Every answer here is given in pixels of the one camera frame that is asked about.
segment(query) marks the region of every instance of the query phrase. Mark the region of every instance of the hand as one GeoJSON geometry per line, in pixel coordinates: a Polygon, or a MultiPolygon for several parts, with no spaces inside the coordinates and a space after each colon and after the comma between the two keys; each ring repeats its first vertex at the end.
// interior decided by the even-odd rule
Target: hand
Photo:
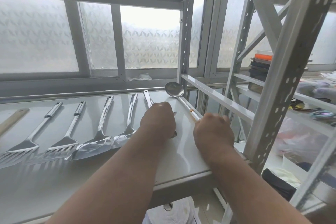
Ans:
{"type": "Polygon", "coordinates": [[[235,135],[230,128],[229,117],[206,113],[195,124],[194,139],[206,162],[218,151],[222,154],[223,150],[233,150],[235,135]]]}
{"type": "Polygon", "coordinates": [[[157,133],[164,141],[171,138],[176,129],[173,110],[168,102],[154,103],[142,117],[140,126],[157,133]]]}

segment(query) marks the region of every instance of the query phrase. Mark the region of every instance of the utensil handle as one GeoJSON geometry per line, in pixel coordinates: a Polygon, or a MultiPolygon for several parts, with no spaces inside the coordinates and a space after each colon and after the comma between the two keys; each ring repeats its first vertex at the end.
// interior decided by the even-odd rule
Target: utensil handle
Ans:
{"type": "Polygon", "coordinates": [[[190,111],[190,114],[192,115],[192,117],[194,118],[195,121],[198,121],[201,119],[200,116],[198,116],[197,113],[195,113],[194,109],[192,109],[182,98],[177,97],[177,99],[185,106],[187,107],[187,109],[190,111]]]}
{"type": "Polygon", "coordinates": [[[105,105],[104,105],[103,112],[101,113],[101,116],[100,116],[100,120],[99,120],[99,124],[98,124],[98,131],[102,132],[104,121],[105,121],[107,112],[108,112],[108,110],[111,106],[112,101],[113,101],[113,96],[107,97],[105,105]]]}
{"type": "Polygon", "coordinates": [[[149,91],[144,90],[143,94],[145,95],[145,99],[146,99],[147,106],[148,106],[148,109],[149,109],[152,106],[152,100],[151,100],[151,96],[149,95],[149,91]]]}
{"type": "Polygon", "coordinates": [[[44,116],[45,118],[52,118],[57,110],[62,106],[63,102],[57,102],[54,107],[44,116]]]}
{"type": "Polygon", "coordinates": [[[74,115],[74,116],[76,116],[76,115],[81,115],[81,113],[82,113],[82,111],[83,111],[83,108],[84,108],[85,104],[86,104],[86,101],[81,101],[81,102],[79,103],[79,105],[78,105],[78,107],[77,107],[77,109],[76,109],[76,111],[75,111],[75,113],[74,113],[73,115],[74,115]]]}
{"type": "Polygon", "coordinates": [[[43,126],[55,115],[57,110],[62,106],[63,102],[57,102],[53,108],[44,116],[44,120],[34,129],[33,132],[27,137],[26,140],[34,141],[35,135],[43,128],[43,126]]]}
{"type": "Polygon", "coordinates": [[[75,125],[76,125],[76,123],[77,123],[77,120],[78,120],[79,116],[80,116],[81,113],[82,113],[82,110],[83,110],[83,108],[84,108],[84,106],[85,106],[85,103],[86,103],[85,101],[81,101],[81,102],[79,103],[79,105],[78,105],[78,107],[77,107],[75,113],[73,114],[73,115],[74,115],[74,118],[73,118],[73,120],[72,120],[72,122],[71,122],[71,124],[70,124],[70,126],[69,126],[69,128],[68,128],[68,130],[67,130],[67,132],[65,133],[65,136],[64,136],[64,137],[66,137],[66,136],[70,137],[71,132],[72,132],[73,128],[75,127],[75,125]]]}
{"type": "Polygon", "coordinates": [[[132,97],[131,97],[131,103],[129,104],[126,127],[129,127],[132,124],[133,107],[134,107],[135,103],[137,102],[137,98],[138,98],[137,93],[133,94],[132,97]]]}
{"type": "Polygon", "coordinates": [[[29,108],[23,108],[17,110],[11,116],[9,116],[4,122],[0,124],[0,136],[10,129],[18,120],[20,120],[27,112],[29,108]]]}

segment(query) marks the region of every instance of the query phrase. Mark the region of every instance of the person's left hand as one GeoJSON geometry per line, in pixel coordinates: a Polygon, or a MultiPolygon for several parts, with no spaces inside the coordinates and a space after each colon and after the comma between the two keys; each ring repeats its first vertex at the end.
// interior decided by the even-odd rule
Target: person's left hand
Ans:
{"type": "Polygon", "coordinates": [[[156,133],[164,141],[171,138],[176,129],[173,110],[168,102],[154,103],[142,117],[140,126],[156,133]]]}

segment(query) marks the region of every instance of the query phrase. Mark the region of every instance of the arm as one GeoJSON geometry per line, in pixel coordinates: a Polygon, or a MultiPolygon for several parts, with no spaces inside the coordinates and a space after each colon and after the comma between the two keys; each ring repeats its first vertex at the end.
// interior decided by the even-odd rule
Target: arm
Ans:
{"type": "Polygon", "coordinates": [[[129,141],[67,200],[47,224],[141,223],[164,143],[176,128],[168,102],[155,103],[129,141]]]}
{"type": "Polygon", "coordinates": [[[227,116],[205,114],[194,138],[239,223],[310,223],[237,154],[227,116]]]}

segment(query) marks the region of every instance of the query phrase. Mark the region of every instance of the wooden utensil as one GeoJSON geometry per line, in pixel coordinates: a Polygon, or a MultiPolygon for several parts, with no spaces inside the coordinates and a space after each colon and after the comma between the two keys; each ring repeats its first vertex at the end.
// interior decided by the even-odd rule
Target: wooden utensil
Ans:
{"type": "Polygon", "coordinates": [[[27,112],[29,112],[29,108],[19,109],[11,116],[9,116],[4,122],[2,122],[0,124],[0,137],[16,122],[18,122],[27,112]]]}

